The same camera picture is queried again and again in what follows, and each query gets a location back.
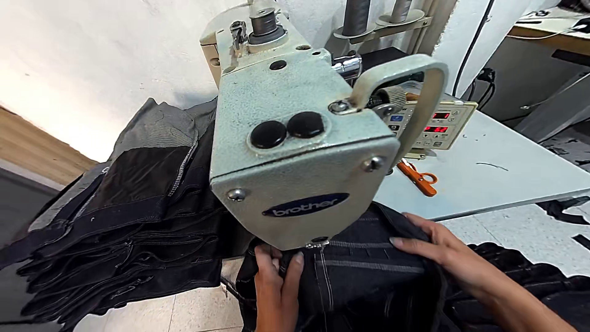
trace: black button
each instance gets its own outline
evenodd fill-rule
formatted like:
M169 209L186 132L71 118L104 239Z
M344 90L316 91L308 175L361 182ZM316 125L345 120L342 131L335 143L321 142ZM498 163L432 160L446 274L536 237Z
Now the black button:
M281 144L287 137L285 125L279 121L263 122L254 128L250 142L259 149L270 149Z
M311 138L324 132L324 122L316 112L301 112L289 120L287 131L295 137Z

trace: white wall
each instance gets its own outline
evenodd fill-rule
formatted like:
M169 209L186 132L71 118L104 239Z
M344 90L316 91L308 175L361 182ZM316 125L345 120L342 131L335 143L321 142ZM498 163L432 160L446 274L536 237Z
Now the white wall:
M413 6L422 0L414 0ZM0 0L0 105L88 157L104 161L148 97L180 108L217 88L199 46L207 22L244 0ZM345 0L279 0L297 29L323 47ZM372 0L371 19L394 0ZM530 0L497 0L467 64L462 92ZM487 1L459 0L434 56L456 72ZM402 47L409 36L371 45Z
M487 4L488 1L482 0L459 0L442 33L439 44L434 47L432 56L445 61L449 66L450 77L447 93L453 91L457 72L469 44L471 44L475 36L477 26L486 11ZM504 40L514 23L522 16L528 4L529 1L495 1L489 20L484 25L469 56L459 81L457 96L461 96L469 87L471 81Z
M0 0L0 104L104 161L148 97L181 108L217 88L199 45L242 0Z

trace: industrial sewing machine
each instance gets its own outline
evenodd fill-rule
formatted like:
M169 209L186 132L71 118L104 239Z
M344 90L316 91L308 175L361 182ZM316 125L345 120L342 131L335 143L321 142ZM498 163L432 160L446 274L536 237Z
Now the industrial sewing machine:
M386 173L437 110L447 66L413 55L360 73L313 49L272 0L215 17L201 46L219 87L210 182L251 233L281 249L321 246L367 209ZM386 82L423 72L404 130L384 119L402 109L366 108Z

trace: wooden board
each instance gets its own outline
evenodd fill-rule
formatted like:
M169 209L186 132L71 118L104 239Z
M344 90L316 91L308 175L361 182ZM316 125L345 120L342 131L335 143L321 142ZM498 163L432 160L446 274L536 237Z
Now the wooden board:
M532 28L513 27L510 30L510 32L508 32L508 35L515 35L519 37L544 37L547 35L551 35L553 33L554 32L548 32ZM556 35L541 40L526 41L590 56L590 39L578 38L569 34Z
M0 108L0 159L62 185L97 164L4 108Z

